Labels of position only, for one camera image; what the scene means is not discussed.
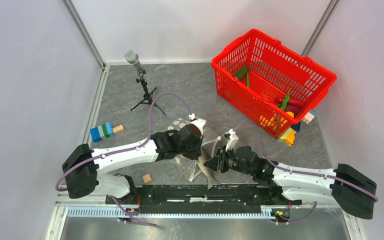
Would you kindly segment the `red plastic basket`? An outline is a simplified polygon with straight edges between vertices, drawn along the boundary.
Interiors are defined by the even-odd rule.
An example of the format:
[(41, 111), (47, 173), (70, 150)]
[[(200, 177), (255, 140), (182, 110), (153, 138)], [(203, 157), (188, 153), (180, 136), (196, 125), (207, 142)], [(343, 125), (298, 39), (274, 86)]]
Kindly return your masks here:
[[(337, 76), (327, 68), (301, 56), (258, 29), (251, 29), (227, 45), (211, 61), (217, 94), (274, 138), (299, 123), (328, 94)], [(234, 75), (248, 66), (246, 77)], [(305, 103), (292, 118), (275, 98), (290, 97)]]

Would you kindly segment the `yellow toy pepper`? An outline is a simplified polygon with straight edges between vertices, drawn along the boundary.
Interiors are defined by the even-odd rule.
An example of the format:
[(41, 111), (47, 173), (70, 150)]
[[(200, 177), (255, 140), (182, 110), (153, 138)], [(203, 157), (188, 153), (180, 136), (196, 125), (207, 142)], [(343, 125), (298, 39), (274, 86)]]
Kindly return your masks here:
[(295, 117), (295, 114), (291, 111), (287, 111), (286, 112), (290, 117), (294, 118)]

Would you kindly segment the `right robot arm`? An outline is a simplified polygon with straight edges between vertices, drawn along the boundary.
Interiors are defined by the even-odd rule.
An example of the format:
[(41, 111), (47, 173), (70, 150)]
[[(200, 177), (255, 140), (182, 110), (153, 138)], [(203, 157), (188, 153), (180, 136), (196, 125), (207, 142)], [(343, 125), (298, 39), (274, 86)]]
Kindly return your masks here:
[(233, 170), (252, 176), (254, 182), (270, 188), (268, 196), (275, 204), (317, 202), (371, 220), (378, 201), (377, 184), (348, 164), (327, 169), (294, 167), (260, 157), (250, 146), (241, 146), (236, 150), (219, 148), (204, 165), (218, 173)]

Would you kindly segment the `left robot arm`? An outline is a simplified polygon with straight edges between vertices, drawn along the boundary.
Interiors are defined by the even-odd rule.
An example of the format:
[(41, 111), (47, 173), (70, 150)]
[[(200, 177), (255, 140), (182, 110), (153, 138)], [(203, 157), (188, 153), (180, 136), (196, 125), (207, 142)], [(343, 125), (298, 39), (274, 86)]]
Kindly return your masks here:
[(150, 138), (128, 145), (108, 149), (90, 149), (87, 143), (78, 145), (62, 165), (68, 196), (79, 199), (92, 193), (112, 195), (131, 204), (137, 198), (132, 178), (111, 175), (112, 171), (171, 160), (178, 155), (197, 160), (203, 136), (204, 123), (195, 120), (179, 130), (156, 132)]

